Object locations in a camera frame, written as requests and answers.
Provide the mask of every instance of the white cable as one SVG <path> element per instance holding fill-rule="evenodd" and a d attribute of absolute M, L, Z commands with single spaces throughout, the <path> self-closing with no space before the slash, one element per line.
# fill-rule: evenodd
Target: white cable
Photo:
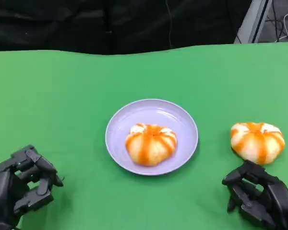
<path fill-rule="evenodd" d="M 283 39 L 283 38 L 285 38 L 285 37 L 287 37 L 287 36 L 280 37 L 279 40 L 280 40 L 280 39 Z M 276 40 L 275 42 L 277 42 L 277 40 Z"/>
<path fill-rule="evenodd" d="M 287 34 L 287 37 L 288 37 L 288 30 L 287 30 L 286 21 L 285 21 L 285 19 L 286 19 L 287 16 L 288 16 L 288 14 L 286 14 L 286 15 L 284 16 L 284 27 L 285 27 L 286 34 Z"/>
<path fill-rule="evenodd" d="M 168 6 L 168 0 L 165 0 L 165 4 L 167 6 L 168 15 L 169 15 L 169 19 L 170 19 L 170 26 L 169 26 L 169 33 L 168 33 L 168 42 L 169 42 L 169 47 L 172 49 L 171 35 L 172 35 L 173 18 L 172 18 L 171 10 L 170 10 L 170 8 Z"/>

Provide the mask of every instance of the robotic hand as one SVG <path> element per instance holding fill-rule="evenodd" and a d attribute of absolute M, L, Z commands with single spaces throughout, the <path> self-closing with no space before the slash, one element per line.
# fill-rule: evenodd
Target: robotic hand
<path fill-rule="evenodd" d="M 0 230 L 15 230 L 20 217 L 53 200 L 53 185 L 62 187 L 57 170 L 29 145 L 0 163 Z M 29 182 L 40 182 L 30 189 Z"/>
<path fill-rule="evenodd" d="M 262 166 L 245 161 L 230 172 L 222 184 L 230 191 L 228 212 L 239 206 L 241 216 L 253 224 L 266 229 L 288 230 L 288 189 Z M 255 184 L 260 184 L 264 190 L 259 191 Z"/>

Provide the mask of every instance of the cable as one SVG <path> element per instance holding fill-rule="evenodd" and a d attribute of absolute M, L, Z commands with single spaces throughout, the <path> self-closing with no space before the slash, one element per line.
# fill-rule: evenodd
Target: cable
<path fill-rule="evenodd" d="M 277 25 L 276 25 L 277 16 L 276 16 L 276 12 L 275 12 L 274 0 L 272 0 L 272 9 L 273 9 L 273 14 L 274 14 L 275 34 L 276 34 L 277 41 L 279 41 L 278 34 L 277 34 Z"/>
<path fill-rule="evenodd" d="M 286 35 L 286 36 L 283 36 L 283 37 L 280 38 L 280 40 L 283 39 L 283 38 L 285 38 L 285 37 L 288 37 L 288 36 L 287 36 L 287 35 Z M 275 41 L 275 42 L 277 42 L 277 41 Z"/>
<path fill-rule="evenodd" d="M 285 26 L 286 34 L 287 34 L 287 37 L 288 37 L 288 30 L 287 30 L 286 22 L 285 22 L 285 19 L 286 19 L 287 16 L 288 16 L 288 14 L 286 14 L 286 15 L 284 16 L 284 26 Z"/>
<path fill-rule="evenodd" d="M 275 25 L 274 25 L 274 21 L 275 21 L 275 20 L 270 19 L 269 16 L 267 16 L 267 18 L 268 18 L 269 20 L 266 20 L 265 22 L 271 22 L 271 23 L 273 24 L 273 26 L 275 26 Z M 281 20 L 277 20 L 277 22 L 278 22 L 278 23 L 281 23 L 281 25 L 282 25 L 282 29 L 280 30 L 280 33 L 279 33 L 279 35 L 278 35 L 278 38 L 280 38 L 282 34 L 284 34 L 284 35 L 286 35 L 286 34 L 285 34 L 285 32 L 284 32 L 284 24 L 283 24 L 283 22 L 282 22 Z"/>
<path fill-rule="evenodd" d="M 169 33 L 168 33 L 168 42 L 169 42 L 169 48 L 172 49 L 171 35 L 172 35 L 172 27 L 173 27 L 173 18 L 172 18 L 171 10 L 170 10 L 170 8 L 168 6 L 168 0 L 165 0 L 165 4 L 167 6 L 168 15 L 169 15 L 169 19 L 170 19 L 170 26 L 169 26 Z"/>

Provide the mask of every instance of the plate rim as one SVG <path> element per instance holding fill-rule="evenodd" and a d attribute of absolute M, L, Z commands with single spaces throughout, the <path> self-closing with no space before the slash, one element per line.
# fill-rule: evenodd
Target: plate rim
<path fill-rule="evenodd" d="M 189 157 L 188 157 L 186 160 L 182 161 L 181 164 L 179 164 L 178 166 L 176 166 L 176 167 L 174 167 L 174 168 L 171 168 L 170 170 L 164 171 L 164 172 L 162 172 L 162 173 L 158 173 L 158 174 L 156 174 L 156 173 L 148 173 L 148 172 L 146 172 L 146 173 L 143 172 L 143 173 L 142 173 L 142 172 L 137 172 L 137 171 L 128 169 L 127 167 L 124 167 L 123 165 L 121 165 L 121 164 L 115 159 L 115 157 L 112 155 L 112 153 L 109 151 L 109 146 L 108 146 L 108 141 L 107 141 L 107 133 L 108 133 L 108 128 L 109 128 L 112 120 L 117 116 L 117 114 L 118 114 L 121 110 L 123 110 L 123 109 L 126 108 L 127 106 L 130 106 L 130 105 L 132 105 L 132 104 L 135 104 L 135 103 L 138 103 L 138 102 L 142 102 L 142 101 L 161 101 L 161 102 L 166 102 L 166 103 L 169 103 L 169 104 L 172 104 L 172 105 L 178 107 L 178 108 L 181 109 L 183 112 L 185 112 L 185 113 L 187 114 L 187 116 L 191 119 L 191 121 L 192 121 L 192 123 L 193 123 L 193 125 L 194 125 L 194 127 L 195 127 L 195 131 L 196 131 L 196 133 L 197 133 L 197 138 L 196 138 L 196 140 L 195 140 L 195 142 L 194 142 L 194 149 L 193 149 L 193 151 L 192 151 L 192 154 L 190 154 Z M 122 108 L 120 108 L 120 109 L 111 117 L 111 119 L 109 120 L 109 122 L 108 122 L 108 124 L 107 124 L 106 132 L 105 132 L 105 142 L 106 142 L 107 151 L 108 151 L 108 154 L 111 156 L 111 158 L 115 161 L 115 163 L 118 164 L 120 167 L 122 167 L 123 169 L 125 169 L 125 170 L 127 170 L 127 171 L 130 171 L 130 172 L 132 172 L 132 173 L 134 173 L 134 174 L 145 175 L 145 176 L 159 176 L 159 175 L 164 175 L 164 174 L 167 174 L 167 173 L 171 173 L 171 172 L 179 169 L 180 167 L 182 167 L 182 166 L 183 166 L 186 162 L 188 162 L 189 159 L 193 156 L 193 154 L 194 154 L 194 152 L 195 152 L 195 150 L 196 150 L 196 148 L 197 148 L 197 145 L 198 145 L 198 138 L 199 138 L 199 134 L 198 134 L 197 125 L 196 125 L 193 117 L 192 117 L 184 108 L 182 108 L 180 105 L 175 104 L 175 103 L 173 103 L 173 102 L 170 102 L 170 101 L 167 101 L 167 100 L 163 100 L 163 99 L 157 99 L 157 98 L 140 99 L 140 100 L 136 100 L 136 101 L 133 101 L 133 102 L 130 102 L 130 103 L 124 105 Z"/>

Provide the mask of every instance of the metal frame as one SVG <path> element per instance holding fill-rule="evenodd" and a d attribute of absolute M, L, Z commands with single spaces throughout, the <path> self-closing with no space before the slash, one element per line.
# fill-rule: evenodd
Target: metal frame
<path fill-rule="evenodd" d="M 272 0 L 253 0 L 238 31 L 241 43 L 257 43 Z M 234 43 L 240 43 L 236 37 Z"/>

